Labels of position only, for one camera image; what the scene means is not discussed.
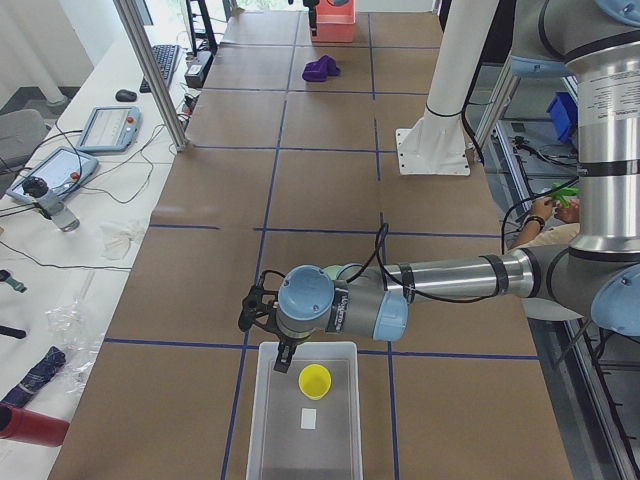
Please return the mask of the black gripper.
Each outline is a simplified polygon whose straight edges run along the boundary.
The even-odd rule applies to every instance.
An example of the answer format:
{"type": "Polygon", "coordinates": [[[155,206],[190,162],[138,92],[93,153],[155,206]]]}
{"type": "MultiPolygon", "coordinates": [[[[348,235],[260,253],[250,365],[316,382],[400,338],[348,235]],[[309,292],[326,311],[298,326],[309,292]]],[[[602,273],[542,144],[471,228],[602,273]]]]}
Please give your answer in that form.
{"type": "Polygon", "coordinates": [[[273,369],[286,374],[290,368],[296,346],[306,342],[313,334],[313,329],[295,331],[279,320],[275,321],[276,335],[279,338],[277,356],[273,369]]]}

